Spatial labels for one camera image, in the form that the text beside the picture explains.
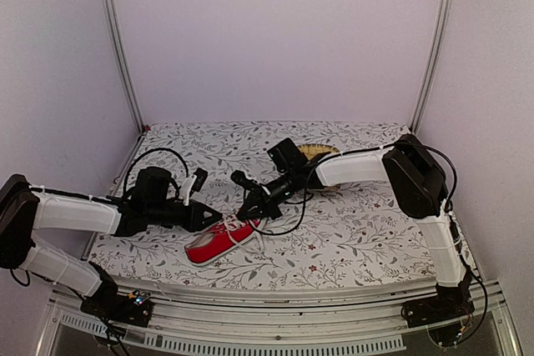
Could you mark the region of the red canvas sneaker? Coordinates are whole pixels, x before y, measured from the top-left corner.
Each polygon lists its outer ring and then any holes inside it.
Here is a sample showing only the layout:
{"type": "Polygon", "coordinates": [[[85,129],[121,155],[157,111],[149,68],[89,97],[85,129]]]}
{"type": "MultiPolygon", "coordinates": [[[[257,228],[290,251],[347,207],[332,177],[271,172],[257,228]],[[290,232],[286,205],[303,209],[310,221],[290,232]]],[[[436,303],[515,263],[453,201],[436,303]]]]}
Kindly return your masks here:
{"type": "Polygon", "coordinates": [[[264,245],[259,230],[264,227],[258,219],[240,221],[235,217],[226,218],[204,230],[196,239],[184,246],[187,259],[196,266],[208,265],[227,253],[245,245],[253,238],[264,245]]]}

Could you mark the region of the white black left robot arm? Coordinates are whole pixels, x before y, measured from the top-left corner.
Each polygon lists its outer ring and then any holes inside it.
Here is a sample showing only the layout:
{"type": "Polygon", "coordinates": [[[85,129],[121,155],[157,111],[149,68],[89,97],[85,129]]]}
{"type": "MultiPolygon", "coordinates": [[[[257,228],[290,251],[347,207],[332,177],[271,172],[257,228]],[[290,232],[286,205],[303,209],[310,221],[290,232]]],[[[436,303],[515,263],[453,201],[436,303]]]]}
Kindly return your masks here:
{"type": "Polygon", "coordinates": [[[82,262],[37,236],[42,229],[89,231],[133,237],[150,226],[200,232],[221,220],[221,213],[192,198],[208,174],[201,168],[177,184],[170,171],[139,171],[120,198],[34,187],[22,174],[1,189],[1,267],[20,268],[90,298],[107,318],[118,317],[124,301],[118,286],[97,264],[82,262]]]}

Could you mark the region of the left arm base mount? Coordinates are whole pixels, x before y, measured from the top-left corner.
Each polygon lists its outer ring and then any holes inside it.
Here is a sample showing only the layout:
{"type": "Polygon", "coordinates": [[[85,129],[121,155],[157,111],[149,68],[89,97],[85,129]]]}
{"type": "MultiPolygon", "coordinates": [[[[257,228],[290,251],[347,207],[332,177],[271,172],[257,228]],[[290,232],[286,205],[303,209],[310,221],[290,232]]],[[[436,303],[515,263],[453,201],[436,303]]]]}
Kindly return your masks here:
{"type": "Polygon", "coordinates": [[[100,319],[147,328],[154,311],[154,303],[143,296],[99,290],[92,296],[83,298],[80,310],[100,319]]]}

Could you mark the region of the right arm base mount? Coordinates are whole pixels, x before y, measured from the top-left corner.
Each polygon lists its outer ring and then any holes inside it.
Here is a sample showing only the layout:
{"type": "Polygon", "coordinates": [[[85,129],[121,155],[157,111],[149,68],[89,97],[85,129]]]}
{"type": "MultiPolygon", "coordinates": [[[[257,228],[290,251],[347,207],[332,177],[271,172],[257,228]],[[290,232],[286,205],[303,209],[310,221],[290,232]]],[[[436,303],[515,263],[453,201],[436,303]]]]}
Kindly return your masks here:
{"type": "Polygon", "coordinates": [[[452,297],[435,295],[403,303],[400,315],[409,328],[435,324],[427,330],[429,338],[441,348],[450,348],[464,338],[474,311],[470,298],[457,302],[452,297]]]}

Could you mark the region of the white shoelace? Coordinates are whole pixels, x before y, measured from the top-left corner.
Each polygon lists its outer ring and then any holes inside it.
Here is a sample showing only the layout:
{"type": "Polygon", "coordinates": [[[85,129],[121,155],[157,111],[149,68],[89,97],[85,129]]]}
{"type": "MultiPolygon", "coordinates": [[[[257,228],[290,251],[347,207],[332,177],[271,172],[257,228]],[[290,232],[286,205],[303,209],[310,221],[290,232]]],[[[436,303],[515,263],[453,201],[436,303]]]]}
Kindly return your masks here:
{"type": "Polygon", "coordinates": [[[235,216],[227,217],[216,225],[216,244],[222,254],[237,248],[247,253],[264,253],[264,240],[259,233],[263,227],[264,222],[258,219],[241,221],[235,216]]]}

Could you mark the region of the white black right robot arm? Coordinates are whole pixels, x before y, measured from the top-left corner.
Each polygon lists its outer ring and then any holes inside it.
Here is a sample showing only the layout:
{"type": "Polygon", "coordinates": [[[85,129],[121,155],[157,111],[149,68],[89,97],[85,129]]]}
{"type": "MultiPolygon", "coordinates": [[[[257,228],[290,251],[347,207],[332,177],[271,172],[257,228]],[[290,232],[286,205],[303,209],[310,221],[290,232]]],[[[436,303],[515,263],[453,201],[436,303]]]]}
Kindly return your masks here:
{"type": "Polygon", "coordinates": [[[260,183],[239,170],[230,176],[248,193],[237,212],[238,220],[277,219],[281,215],[279,205],[297,192],[385,181],[401,212],[416,221],[433,260],[437,295],[431,312],[439,319],[449,319],[462,308],[471,275],[461,257],[461,237],[451,216],[452,191],[446,186],[443,168],[434,159],[436,150],[405,134],[380,147],[323,151],[311,158],[286,138],[268,154],[281,174],[277,179],[260,183]]]}

